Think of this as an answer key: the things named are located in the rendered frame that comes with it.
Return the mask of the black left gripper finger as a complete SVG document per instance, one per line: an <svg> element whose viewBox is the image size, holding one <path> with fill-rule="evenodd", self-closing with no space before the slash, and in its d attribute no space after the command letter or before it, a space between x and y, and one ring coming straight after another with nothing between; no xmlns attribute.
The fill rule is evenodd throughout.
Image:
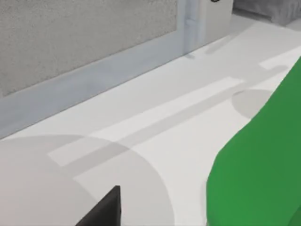
<svg viewBox="0 0 301 226"><path fill-rule="evenodd" d="M75 226L121 226L120 186L114 186Z"/></svg>

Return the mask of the green bottle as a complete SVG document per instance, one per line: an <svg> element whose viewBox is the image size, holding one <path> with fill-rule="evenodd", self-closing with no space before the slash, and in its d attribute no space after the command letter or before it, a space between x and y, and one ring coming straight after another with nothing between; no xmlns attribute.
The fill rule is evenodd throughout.
<svg viewBox="0 0 301 226"><path fill-rule="evenodd" d="M208 226L301 226L301 57L218 152L206 218Z"/></svg>

